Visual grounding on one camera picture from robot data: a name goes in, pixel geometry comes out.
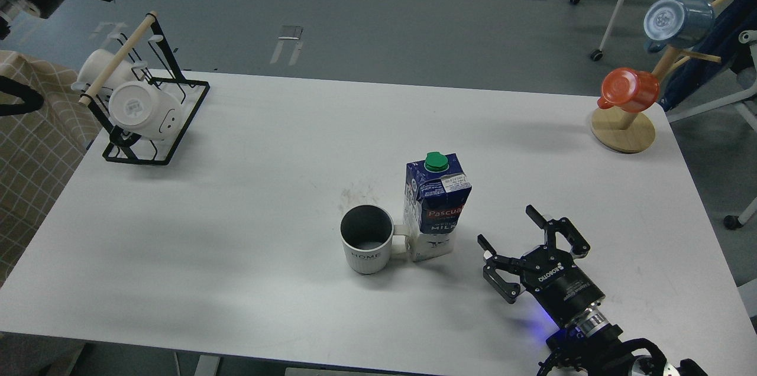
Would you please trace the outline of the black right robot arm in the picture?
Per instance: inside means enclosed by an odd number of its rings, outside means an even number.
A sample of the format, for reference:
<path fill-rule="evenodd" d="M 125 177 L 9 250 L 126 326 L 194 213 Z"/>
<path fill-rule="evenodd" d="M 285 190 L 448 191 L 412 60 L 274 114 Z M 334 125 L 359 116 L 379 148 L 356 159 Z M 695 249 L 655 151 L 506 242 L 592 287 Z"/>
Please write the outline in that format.
<path fill-rule="evenodd" d="M 522 290 L 533 295 L 558 326 L 546 344 L 551 354 L 538 374 L 571 368 L 589 375 L 703 375 L 692 359 L 672 364 L 657 344 L 645 338 L 621 341 L 622 328 L 611 324 L 599 306 L 604 293 L 575 263 L 590 245 L 567 219 L 547 220 L 528 205 L 526 214 L 544 232 L 545 241 L 520 258 L 496 252 L 484 235 L 477 242 L 484 251 L 482 275 L 505 301 L 512 304 Z"/>

